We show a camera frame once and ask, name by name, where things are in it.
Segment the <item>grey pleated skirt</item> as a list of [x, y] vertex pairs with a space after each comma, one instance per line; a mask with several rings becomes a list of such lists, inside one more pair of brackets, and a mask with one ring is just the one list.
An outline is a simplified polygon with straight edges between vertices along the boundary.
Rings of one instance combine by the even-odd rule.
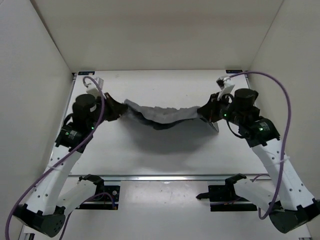
[[124, 101], [127, 111], [124, 116], [155, 130], [170, 129], [182, 122], [201, 119], [199, 106], [187, 108], [141, 106], [129, 99]]

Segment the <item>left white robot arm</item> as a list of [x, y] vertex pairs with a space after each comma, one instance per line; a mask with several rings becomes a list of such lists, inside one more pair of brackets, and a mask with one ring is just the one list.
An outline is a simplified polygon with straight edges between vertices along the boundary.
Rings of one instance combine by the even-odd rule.
[[14, 208], [13, 215], [26, 226], [53, 238], [73, 210], [87, 199], [101, 198], [105, 192], [104, 181], [93, 174], [80, 177], [67, 193], [61, 194], [61, 190], [97, 127], [104, 121], [117, 120], [127, 110], [126, 104], [115, 101], [109, 94], [77, 96], [55, 140], [45, 173], [31, 187], [27, 201]]

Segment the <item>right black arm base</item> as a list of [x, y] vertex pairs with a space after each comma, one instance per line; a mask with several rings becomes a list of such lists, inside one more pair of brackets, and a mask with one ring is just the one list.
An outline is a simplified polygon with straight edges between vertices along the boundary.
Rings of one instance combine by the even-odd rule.
[[209, 181], [207, 191], [196, 196], [199, 201], [209, 200], [211, 212], [256, 212], [258, 208], [249, 200], [231, 193], [224, 182]]

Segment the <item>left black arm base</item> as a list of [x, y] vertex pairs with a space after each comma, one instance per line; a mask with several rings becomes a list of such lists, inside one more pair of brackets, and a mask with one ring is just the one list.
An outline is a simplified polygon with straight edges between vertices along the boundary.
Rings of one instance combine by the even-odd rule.
[[106, 182], [104, 187], [96, 193], [96, 196], [81, 204], [80, 210], [110, 210], [119, 208], [120, 182]]

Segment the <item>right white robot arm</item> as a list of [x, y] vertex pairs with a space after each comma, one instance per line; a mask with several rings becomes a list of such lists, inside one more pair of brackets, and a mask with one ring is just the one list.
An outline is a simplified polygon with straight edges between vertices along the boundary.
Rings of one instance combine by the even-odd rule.
[[225, 179], [224, 186], [218, 190], [200, 193], [197, 199], [226, 197], [231, 202], [246, 199], [264, 211], [279, 232], [286, 234], [318, 217], [320, 202], [303, 184], [285, 154], [284, 137], [254, 105], [258, 95], [248, 88], [238, 89], [234, 94], [214, 93], [197, 112], [211, 123], [225, 120], [238, 126], [235, 136], [246, 140], [258, 156], [275, 184], [275, 192], [238, 173]]

